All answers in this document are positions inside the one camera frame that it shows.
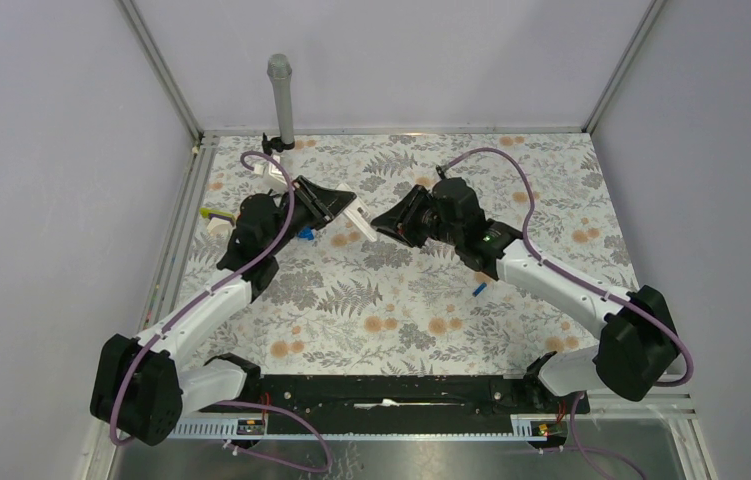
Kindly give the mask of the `white AC remote control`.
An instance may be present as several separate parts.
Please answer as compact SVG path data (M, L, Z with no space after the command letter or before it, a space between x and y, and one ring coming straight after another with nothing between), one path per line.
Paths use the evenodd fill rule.
M370 224L371 212L358 194L354 194L354 199L343 209L342 215L354 225L367 241L376 242L378 240L378 233Z

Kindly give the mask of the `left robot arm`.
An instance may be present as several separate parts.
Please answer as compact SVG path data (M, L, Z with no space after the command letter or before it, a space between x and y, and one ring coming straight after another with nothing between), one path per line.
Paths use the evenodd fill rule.
M250 306L279 270L277 254L301 231L320 230L357 196L305 177L274 198L255 193L239 207L225 254L206 287L134 337L113 335L102 347L90 413L113 434L154 446L185 414L222 401L247 411L260 401L258 366L233 354L191 368L192 355L234 314Z

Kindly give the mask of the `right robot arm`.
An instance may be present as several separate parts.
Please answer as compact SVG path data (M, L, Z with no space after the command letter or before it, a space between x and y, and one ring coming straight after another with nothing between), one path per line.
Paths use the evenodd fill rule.
M453 246L471 270L520 287L553 305L593 334L591 348L550 353L526 371L526 402L548 412L569 394L607 388L640 401L680 354L663 295L644 286L636 292L592 285L563 267L539 260L523 233L486 217L476 192L460 178L431 190L415 186L372 227L414 248L428 240Z

